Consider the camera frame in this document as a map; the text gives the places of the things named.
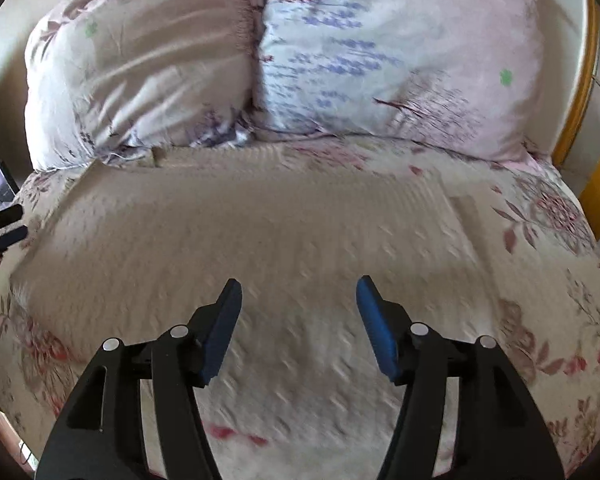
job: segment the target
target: floral bedspread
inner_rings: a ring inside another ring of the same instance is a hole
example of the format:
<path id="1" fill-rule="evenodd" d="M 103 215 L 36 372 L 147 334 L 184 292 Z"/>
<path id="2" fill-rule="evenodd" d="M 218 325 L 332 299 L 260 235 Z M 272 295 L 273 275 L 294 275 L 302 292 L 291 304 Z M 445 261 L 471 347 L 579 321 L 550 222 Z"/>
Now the floral bedspread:
<path id="1" fill-rule="evenodd" d="M 528 171 L 396 139 L 325 138 L 276 149 L 287 168 L 440 178 L 498 285 L 499 343 L 573 472 L 600 438 L 600 252 L 557 171 L 541 160 Z M 160 166 L 157 155 L 151 164 Z M 0 261 L 0 405 L 37 456 L 91 356 L 76 355 L 30 316 L 14 300 L 10 275 L 83 171 L 31 175 L 17 197 L 29 237 Z M 206 428 L 219 441 L 240 438 L 236 428 Z M 257 434 L 243 436 L 254 446 L 268 444 Z"/>

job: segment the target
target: pillow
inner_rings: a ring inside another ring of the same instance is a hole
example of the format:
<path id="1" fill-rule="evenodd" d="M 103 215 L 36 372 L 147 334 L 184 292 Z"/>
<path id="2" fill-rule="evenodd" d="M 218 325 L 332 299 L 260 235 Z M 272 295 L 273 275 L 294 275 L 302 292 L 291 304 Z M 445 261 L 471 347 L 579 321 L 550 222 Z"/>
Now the pillow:
<path id="1" fill-rule="evenodd" d="M 542 66 L 538 0 L 267 0 L 254 122 L 520 160 Z"/>
<path id="2" fill-rule="evenodd" d="M 26 48 L 36 170 L 234 137 L 250 99 L 249 0 L 67 0 Z"/>

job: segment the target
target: bed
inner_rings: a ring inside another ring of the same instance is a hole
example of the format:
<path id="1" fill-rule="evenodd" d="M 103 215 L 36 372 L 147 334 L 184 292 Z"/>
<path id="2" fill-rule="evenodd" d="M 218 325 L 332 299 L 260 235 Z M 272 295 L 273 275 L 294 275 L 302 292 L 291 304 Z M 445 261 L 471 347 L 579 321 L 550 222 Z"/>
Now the bed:
<path id="1" fill-rule="evenodd" d="M 0 6 L 0 157 L 21 184 L 31 171 L 24 142 L 26 67 L 22 52 L 40 17 L 59 0 L 5 0 Z M 586 110 L 597 52 L 593 0 L 546 0 L 541 7 L 548 52 L 546 85 L 527 137 L 559 166 Z M 8 24 L 17 23 L 17 27 Z"/>
<path id="2" fill-rule="evenodd" d="M 354 135 L 143 146 L 115 168 L 29 176 L 17 201 L 30 236 L 0 262 L 0 406 L 34 454 L 105 338 L 153 338 L 231 276 L 245 285 L 245 313 L 200 396 L 222 475 L 373 476 L 402 392 L 376 372 L 354 315 L 347 287 L 371 273 L 386 298 L 443 335 L 494 336 L 565 471 L 576 471 L 600 439 L 600 252 L 541 153 L 577 113 L 587 64 L 587 0 L 561 1 L 548 8 L 572 20 L 548 41 L 571 50 L 546 70 L 573 84 L 545 92 L 529 130 L 539 148 L 524 161 Z M 150 405 L 150 387 L 143 398 Z M 438 472 L 453 449 L 452 389 L 447 399 Z M 162 472 L 150 411 L 148 458 Z"/>

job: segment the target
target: quilted bedspread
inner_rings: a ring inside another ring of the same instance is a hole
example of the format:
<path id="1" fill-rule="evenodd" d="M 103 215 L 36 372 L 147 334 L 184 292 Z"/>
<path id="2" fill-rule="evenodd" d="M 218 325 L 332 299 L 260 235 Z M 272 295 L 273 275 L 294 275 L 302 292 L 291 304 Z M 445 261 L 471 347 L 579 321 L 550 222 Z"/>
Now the quilted bedspread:
<path id="1" fill-rule="evenodd" d="M 600 438 L 600 252 L 548 164 L 353 136 L 37 173 L 17 200 L 30 234 L 0 262 L 0 405 L 36 456 L 105 338 L 155 338 L 228 277 L 243 312 L 196 394 L 227 479 L 377 475 L 403 391 L 357 314 L 362 274 L 445 336 L 494 336 L 567 473 Z M 437 472 L 456 403 L 450 389 Z"/>

